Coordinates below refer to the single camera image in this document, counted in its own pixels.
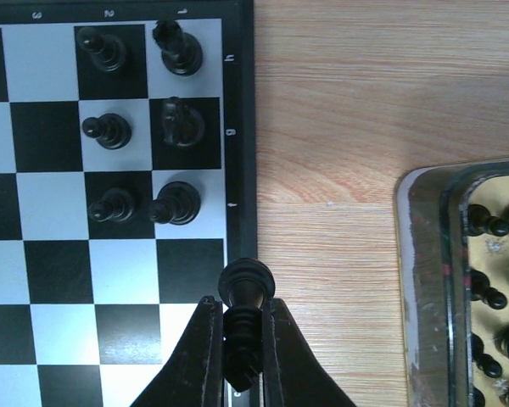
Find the black silver chess board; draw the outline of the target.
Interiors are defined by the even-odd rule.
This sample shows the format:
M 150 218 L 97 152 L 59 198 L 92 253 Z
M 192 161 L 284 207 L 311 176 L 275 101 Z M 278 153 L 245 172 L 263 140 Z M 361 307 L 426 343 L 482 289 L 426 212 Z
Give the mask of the black silver chess board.
M 128 406 L 256 251 L 250 1 L 0 1 L 0 406 Z

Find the gold tin box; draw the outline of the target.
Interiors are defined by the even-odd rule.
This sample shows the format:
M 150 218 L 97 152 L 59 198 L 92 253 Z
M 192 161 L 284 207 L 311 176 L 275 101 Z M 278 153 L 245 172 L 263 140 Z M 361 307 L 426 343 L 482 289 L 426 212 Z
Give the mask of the gold tin box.
M 423 167 L 394 190 L 410 406 L 473 405 L 467 206 L 509 158 Z

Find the black queen chess piece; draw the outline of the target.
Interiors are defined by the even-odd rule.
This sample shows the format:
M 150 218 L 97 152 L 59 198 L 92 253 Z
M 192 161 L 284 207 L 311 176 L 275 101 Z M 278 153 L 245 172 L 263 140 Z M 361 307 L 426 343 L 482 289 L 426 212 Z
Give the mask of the black queen chess piece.
M 257 259 L 241 258 L 221 273 L 218 291 L 223 315 L 223 371 L 238 392 L 253 387 L 263 370 L 262 307 L 275 295 L 270 269 Z

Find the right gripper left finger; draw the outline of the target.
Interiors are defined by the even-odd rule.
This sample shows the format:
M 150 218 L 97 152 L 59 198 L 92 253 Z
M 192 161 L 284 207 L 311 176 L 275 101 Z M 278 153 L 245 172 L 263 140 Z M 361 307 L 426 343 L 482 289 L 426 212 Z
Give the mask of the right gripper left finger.
M 222 406 L 223 378 L 222 302 L 204 296 L 170 358 L 132 404 Z

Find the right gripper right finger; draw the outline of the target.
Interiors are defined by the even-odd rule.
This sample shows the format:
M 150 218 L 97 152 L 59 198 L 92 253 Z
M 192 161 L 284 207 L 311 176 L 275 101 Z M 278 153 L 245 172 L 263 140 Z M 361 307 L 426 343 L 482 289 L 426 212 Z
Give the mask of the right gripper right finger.
M 262 308 L 264 405 L 353 406 L 322 368 L 288 306 L 280 298 Z

